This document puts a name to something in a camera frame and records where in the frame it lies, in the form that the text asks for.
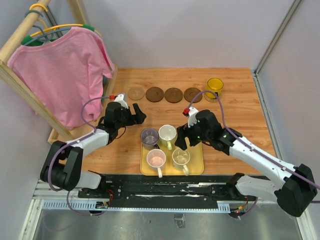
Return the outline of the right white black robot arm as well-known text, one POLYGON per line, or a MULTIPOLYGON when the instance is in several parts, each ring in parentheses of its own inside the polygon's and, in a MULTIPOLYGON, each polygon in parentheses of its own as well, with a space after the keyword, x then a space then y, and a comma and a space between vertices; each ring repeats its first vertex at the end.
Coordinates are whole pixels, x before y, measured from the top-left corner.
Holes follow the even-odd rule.
POLYGON ((300 217, 318 194, 312 170, 280 160, 251 143, 232 128, 222 127, 208 109, 185 108, 188 122, 177 128, 175 146, 186 150, 200 143, 235 157, 263 173, 267 179, 236 173, 228 182, 226 193, 232 200, 253 196, 277 203, 287 214, 300 217))

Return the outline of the yellow transparent cup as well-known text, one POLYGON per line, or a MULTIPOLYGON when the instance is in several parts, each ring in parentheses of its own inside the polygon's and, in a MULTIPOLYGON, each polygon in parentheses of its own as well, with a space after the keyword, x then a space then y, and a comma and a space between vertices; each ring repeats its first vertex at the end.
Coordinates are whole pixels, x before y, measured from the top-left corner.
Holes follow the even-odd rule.
POLYGON ((219 78, 210 78, 207 81, 206 90, 207 91, 211 91, 214 94, 209 93, 209 92, 206 92, 205 94, 210 99, 215 99, 216 96, 220 97, 223 87, 224 87, 224 83, 223 83, 223 81, 221 79, 219 79, 219 78))

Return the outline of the cream white mug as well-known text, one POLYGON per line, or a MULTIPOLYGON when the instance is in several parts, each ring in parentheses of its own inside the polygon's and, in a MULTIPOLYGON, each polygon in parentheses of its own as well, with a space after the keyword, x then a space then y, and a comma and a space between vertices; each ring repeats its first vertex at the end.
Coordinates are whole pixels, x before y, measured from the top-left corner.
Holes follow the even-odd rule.
POLYGON ((187 150, 176 148, 172 153, 172 165, 177 171, 182 171, 185 176, 189 176, 188 163, 190 158, 190 153, 187 150))

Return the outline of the white cup green handle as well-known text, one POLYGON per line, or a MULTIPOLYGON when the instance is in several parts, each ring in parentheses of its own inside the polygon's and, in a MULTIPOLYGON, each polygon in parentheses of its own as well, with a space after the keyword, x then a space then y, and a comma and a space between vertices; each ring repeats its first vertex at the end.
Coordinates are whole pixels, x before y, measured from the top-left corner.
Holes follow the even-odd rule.
POLYGON ((174 142, 177 138, 176 128, 172 125, 165 124, 158 130, 160 143, 169 151, 174 148, 174 142))

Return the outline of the brown wooden coaster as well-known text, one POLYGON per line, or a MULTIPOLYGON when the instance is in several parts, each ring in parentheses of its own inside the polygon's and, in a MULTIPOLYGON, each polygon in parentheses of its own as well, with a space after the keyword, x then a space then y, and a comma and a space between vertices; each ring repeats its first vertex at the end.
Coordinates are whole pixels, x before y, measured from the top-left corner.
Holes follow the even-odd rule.
POLYGON ((169 103, 178 103, 183 98, 183 92, 176 87, 168 88, 164 93, 164 98, 169 103))
MULTIPOLYGON (((189 87, 184 91, 183 97, 187 102, 190 103, 200 92, 201 91, 196 87, 189 87)), ((202 100, 202 98, 203 94, 200 94, 193 102, 198 103, 202 100)))
POLYGON ((164 91, 160 87, 150 87, 145 92, 145 97, 152 103, 160 102, 164 98, 164 91))

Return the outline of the woven rattan coaster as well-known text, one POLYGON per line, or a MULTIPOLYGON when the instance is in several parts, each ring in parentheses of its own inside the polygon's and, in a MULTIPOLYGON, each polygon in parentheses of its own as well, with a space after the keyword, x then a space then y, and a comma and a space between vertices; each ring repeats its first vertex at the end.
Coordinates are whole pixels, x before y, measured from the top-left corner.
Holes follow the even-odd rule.
POLYGON ((212 91, 206 90, 203 93, 203 96, 208 102, 211 102, 211 103, 217 103, 221 98, 218 91, 212 92, 212 91))
POLYGON ((131 87, 128 91, 128 97, 131 100, 140 100, 144 97, 145 91, 142 87, 131 87))

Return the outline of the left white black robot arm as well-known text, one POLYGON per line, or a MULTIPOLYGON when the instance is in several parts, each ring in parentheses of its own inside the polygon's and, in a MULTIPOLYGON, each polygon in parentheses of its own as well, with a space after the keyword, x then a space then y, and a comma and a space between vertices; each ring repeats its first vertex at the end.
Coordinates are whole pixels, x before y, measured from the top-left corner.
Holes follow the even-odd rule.
POLYGON ((147 115, 134 103, 135 114, 119 102, 108 103, 105 116, 90 133, 69 142, 52 143, 40 179, 54 191, 71 191, 81 182, 83 158, 95 150, 107 146, 118 136, 119 129, 142 124, 147 115))

